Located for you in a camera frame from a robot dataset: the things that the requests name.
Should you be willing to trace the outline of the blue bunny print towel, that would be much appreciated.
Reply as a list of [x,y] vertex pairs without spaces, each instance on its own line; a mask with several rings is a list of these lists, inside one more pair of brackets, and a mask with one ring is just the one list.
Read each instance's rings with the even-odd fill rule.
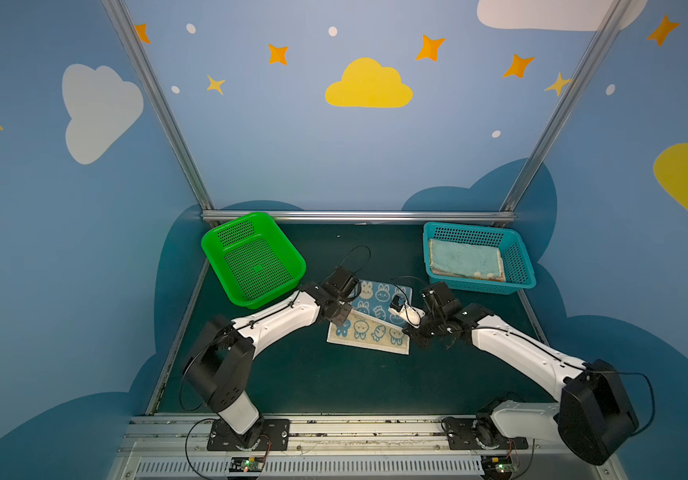
[[361,280],[359,295],[342,326],[330,324],[327,342],[369,350],[408,355],[410,339],[402,332],[406,322],[389,312],[394,297],[412,299],[407,286]]

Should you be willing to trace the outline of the teal yellow patterned towel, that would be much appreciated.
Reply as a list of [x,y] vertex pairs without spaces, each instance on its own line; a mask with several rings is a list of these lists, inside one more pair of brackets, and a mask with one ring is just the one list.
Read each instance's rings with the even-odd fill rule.
[[505,282],[503,258],[496,247],[430,239],[432,273],[442,276]]

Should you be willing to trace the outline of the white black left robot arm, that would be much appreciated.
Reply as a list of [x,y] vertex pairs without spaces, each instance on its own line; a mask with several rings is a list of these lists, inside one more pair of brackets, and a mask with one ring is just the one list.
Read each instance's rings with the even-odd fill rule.
[[255,358],[320,320],[343,325],[358,294],[359,279],[339,267],[322,283],[307,283],[257,313],[234,320],[216,316],[190,349],[182,382],[226,423],[235,441],[248,448],[258,441],[263,428],[263,417],[246,393]]

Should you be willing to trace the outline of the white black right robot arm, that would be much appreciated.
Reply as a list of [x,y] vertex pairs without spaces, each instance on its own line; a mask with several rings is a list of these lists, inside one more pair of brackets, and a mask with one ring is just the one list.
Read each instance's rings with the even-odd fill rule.
[[390,303],[404,333],[421,346],[449,336],[486,352],[528,377],[551,399],[548,402],[493,402],[471,425],[475,443],[496,449],[518,438],[560,443],[579,459],[599,466],[629,438],[644,431],[623,384],[611,364],[586,362],[526,335],[491,310],[463,305],[443,282],[421,292],[422,308],[406,295]]

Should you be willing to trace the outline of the teal plastic basket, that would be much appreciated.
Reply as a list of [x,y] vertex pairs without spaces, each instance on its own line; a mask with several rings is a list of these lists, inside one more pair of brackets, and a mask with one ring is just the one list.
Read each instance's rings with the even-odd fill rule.
[[[496,248],[502,258],[503,281],[465,278],[434,273],[430,266],[430,241]],[[445,282],[451,289],[509,295],[536,285],[535,273],[521,236],[510,229],[428,222],[423,227],[424,262],[432,282]]]

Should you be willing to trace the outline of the right controller circuit board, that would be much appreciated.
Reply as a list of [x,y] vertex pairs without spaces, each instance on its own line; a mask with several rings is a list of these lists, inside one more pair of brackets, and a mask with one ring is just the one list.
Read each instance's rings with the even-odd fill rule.
[[482,457],[481,467],[483,469],[483,479],[509,480],[513,476],[514,465],[509,459],[504,457]]

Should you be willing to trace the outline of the controller circuit board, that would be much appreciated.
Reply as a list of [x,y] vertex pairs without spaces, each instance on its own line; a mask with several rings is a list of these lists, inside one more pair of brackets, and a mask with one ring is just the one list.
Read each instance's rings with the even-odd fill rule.
[[483,469],[483,479],[509,480],[513,476],[514,465],[509,459],[504,457],[482,457],[481,467]]
[[230,473],[261,473],[265,462],[257,457],[232,457],[229,463]]

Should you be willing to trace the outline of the left controller circuit board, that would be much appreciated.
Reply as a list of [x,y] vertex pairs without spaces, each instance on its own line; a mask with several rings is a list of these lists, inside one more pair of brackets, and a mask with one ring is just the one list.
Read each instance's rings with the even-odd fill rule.
[[265,462],[257,457],[232,457],[229,463],[230,473],[261,473]]

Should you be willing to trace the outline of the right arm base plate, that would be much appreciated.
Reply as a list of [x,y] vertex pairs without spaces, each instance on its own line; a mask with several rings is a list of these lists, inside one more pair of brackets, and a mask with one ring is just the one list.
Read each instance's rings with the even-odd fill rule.
[[441,428],[451,450],[528,449],[526,438],[505,437],[489,418],[445,417]]

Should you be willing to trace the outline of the horizontal aluminium frame bar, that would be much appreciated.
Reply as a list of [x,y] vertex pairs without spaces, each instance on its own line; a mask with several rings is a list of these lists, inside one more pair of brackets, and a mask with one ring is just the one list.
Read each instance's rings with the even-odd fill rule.
[[410,211],[267,211],[275,222],[332,224],[418,224],[449,222],[463,224],[512,223],[512,212],[410,212]]

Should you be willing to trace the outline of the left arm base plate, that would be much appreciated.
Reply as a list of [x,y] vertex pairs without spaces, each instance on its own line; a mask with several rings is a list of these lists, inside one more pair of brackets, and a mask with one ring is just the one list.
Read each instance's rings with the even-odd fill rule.
[[290,420],[284,418],[259,418],[248,431],[236,433],[223,419],[213,422],[207,442],[208,451],[258,452],[269,449],[286,451],[288,447]]

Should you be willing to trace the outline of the left aluminium frame post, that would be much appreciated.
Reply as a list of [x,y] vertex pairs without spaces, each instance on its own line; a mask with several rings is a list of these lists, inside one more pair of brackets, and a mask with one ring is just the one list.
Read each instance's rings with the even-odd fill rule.
[[193,194],[202,210],[211,210],[213,203],[207,192],[205,182],[174,119],[173,112],[145,52],[143,42],[138,36],[125,2],[102,0],[101,3],[139,77]]

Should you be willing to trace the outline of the aluminium frame post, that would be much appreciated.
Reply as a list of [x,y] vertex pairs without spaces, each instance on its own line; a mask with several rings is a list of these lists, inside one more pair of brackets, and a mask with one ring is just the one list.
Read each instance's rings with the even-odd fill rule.
[[582,94],[622,30],[623,20],[632,5],[632,0],[615,0],[610,3],[605,16],[573,72],[572,81],[564,89],[564,93],[560,96],[534,149],[527,157],[506,195],[500,207],[499,216],[514,215],[518,204],[567,124]]
[[202,210],[211,210],[213,203],[207,192],[205,182],[174,119],[173,112],[145,52],[143,42],[138,36],[125,2],[102,0],[101,3],[139,77],[193,194]]

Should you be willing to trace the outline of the aluminium mounting rail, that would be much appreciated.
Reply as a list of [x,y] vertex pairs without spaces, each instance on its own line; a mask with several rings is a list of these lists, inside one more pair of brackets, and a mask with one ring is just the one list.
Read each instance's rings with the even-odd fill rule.
[[[111,479],[483,479],[481,458],[504,457],[511,479],[623,479],[616,456],[590,465],[559,443],[528,449],[451,450],[446,415],[290,415],[286,451],[208,451],[212,415],[135,417]],[[257,457],[261,473],[230,473],[232,457]]]

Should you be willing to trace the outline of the right aluminium frame post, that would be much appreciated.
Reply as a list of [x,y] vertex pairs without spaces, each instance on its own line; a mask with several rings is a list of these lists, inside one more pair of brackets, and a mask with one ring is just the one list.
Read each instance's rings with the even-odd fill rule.
[[573,72],[572,81],[564,89],[564,93],[560,96],[534,149],[527,157],[506,195],[500,207],[499,216],[514,215],[518,204],[567,124],[582,94],[622,30],[623,20],[632,5],[632,0],[615,0],[610,3],[605,16]]

